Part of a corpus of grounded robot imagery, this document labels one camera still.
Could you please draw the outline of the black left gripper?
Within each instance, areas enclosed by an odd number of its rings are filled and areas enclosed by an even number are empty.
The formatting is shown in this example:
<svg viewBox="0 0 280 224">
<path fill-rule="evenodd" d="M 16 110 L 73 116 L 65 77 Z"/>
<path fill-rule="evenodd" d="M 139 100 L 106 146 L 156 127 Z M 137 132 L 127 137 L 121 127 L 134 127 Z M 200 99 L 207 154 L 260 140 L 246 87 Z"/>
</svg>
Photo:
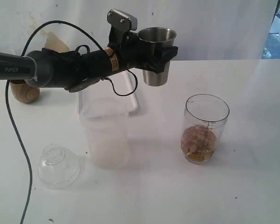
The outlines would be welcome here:
<svg viewBox="0 0 280 224">
<path fill-rule="evenodd" d="M 137 68 L 161 73 L 177 53 L 177 46 L 162 47 L 152 52 L 151 43 L 140 39 L 137 33 L 111 29 L 107 45 L 108 70 Z"/>
</svg>

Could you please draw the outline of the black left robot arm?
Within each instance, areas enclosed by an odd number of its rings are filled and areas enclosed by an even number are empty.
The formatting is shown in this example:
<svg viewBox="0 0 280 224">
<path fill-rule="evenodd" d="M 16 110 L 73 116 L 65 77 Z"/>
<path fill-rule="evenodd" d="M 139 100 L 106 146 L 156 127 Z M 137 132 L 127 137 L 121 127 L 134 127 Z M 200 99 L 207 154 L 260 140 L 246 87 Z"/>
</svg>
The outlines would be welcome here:
<svg viewBox="0 0 280 224">
<path fill-rule="evenodd" d="M 45 49 L 26 56 L 0 53 L 0 80 L 23 80 L 36 88 L 64 88 L 78 92 L 130 68 L 163 72 L 177 55 L 177 46 L 152 47 L 134 32 L 111 28 L 107 48 L 80 54 Z"/>
</svg>

